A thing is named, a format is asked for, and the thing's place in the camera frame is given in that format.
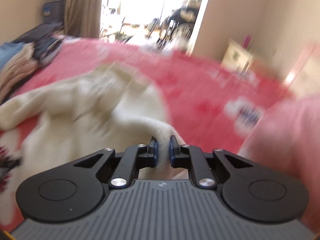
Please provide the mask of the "cream nightstand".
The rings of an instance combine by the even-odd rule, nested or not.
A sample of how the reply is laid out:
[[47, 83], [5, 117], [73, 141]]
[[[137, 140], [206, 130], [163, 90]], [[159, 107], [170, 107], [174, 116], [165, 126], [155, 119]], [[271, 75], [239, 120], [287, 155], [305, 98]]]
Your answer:
[[235, 72], [255, 72], [266, 76], [272, 74], [261, 57], [243, 48], [232, 39], [228, 40], [228, 46], [221, 64], [228, 70]]

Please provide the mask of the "light folded clothes stack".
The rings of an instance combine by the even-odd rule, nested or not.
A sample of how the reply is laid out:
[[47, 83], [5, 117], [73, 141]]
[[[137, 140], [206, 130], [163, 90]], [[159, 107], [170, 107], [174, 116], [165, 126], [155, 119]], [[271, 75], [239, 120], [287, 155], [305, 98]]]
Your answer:
[[33, 42], [22, 44], [22, 49], [1, 68], [1, 103], [16, 84], [37, 70], [38, 62], [33, 59], [33, 53]]

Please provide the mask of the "pink box on nightstand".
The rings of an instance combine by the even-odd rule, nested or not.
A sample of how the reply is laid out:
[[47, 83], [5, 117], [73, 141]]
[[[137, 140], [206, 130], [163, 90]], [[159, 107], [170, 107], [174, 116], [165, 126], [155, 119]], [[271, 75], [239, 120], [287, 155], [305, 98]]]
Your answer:
[[248, 49], [249, 44], [251, 42], [251, 39], [252, 39], [252, 36], [249, 35], [249, 34], [246, 34], [246, 36], [245, 36], [245, 38], [244, 38], [244, 40], [242, 42], [241, 47], [244, 48], [244, 49]]

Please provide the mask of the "pink floral quilt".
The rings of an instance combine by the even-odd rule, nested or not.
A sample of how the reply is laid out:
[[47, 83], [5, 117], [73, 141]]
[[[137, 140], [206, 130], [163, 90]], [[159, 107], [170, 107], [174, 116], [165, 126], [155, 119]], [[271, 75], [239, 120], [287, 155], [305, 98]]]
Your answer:
[[300, 180], [310, 195], [302, 221], [319, 232], [319, 95], [272, 106], [238, 154]]

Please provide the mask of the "dark folded clothes stack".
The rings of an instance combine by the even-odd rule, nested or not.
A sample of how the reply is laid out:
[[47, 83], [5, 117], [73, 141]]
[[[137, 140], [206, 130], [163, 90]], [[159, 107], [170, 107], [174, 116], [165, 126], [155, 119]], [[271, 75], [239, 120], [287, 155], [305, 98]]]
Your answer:
[[55, 37], [55, 34], [62, 29], [61, 22], [42, 23], [13, 40], [13, 43], [33, 43], [32, 58], [38, 61], [41, 67], [46, 67], [62, 48], [62, 39]]

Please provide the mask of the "cream white knit sweater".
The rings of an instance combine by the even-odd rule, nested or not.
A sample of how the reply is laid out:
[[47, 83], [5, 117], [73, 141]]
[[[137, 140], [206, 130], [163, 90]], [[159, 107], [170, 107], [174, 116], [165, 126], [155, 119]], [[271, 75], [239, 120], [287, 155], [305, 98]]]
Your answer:
[[159, 143], [156, 168], [141, 179], [171, 179], [171, 126], [160, 88], [133, 67], [101, 64], [82, 76], [16, 96], [1, 106], [1, 156], [21, 158], [1, 191], [1, 227], [16, 216], [15, 192], [25, 179], [103, 148], [123, 151]]

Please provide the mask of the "brown curtain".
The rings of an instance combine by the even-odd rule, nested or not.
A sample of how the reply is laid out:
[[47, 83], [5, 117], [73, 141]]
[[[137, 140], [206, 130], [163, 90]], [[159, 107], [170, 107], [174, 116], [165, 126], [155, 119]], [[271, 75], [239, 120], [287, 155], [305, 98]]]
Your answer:
[[65, 33], [69, 36], [98, 38], [102, 0], [63, 0]]

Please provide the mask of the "wheelchair with clothes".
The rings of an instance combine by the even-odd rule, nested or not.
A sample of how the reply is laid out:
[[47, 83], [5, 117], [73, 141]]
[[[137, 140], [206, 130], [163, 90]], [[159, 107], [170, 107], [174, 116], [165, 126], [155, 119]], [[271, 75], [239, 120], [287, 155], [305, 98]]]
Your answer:
[[199, 14], [202, 0], [186, 0], [159, 24], [159, 37], [151, 48], [164, 49], [170, 42], [189, 42]]

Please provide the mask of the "pink headboard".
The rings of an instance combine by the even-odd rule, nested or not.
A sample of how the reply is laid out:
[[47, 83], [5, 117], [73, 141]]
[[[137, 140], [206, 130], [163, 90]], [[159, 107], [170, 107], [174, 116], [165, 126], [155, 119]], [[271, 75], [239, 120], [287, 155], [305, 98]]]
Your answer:
[[284, 85], [297, 98], [319, 94], [319, 42], [310, 42], [287, 75]]

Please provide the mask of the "dark blue bag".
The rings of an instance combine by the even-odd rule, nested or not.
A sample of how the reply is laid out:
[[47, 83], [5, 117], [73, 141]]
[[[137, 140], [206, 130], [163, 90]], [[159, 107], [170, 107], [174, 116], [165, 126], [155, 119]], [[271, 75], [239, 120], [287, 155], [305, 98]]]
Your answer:
[[43, 6], [44, 23], [64, 24], [64, 3], [63, 0], [55, 0], [45, 3]]

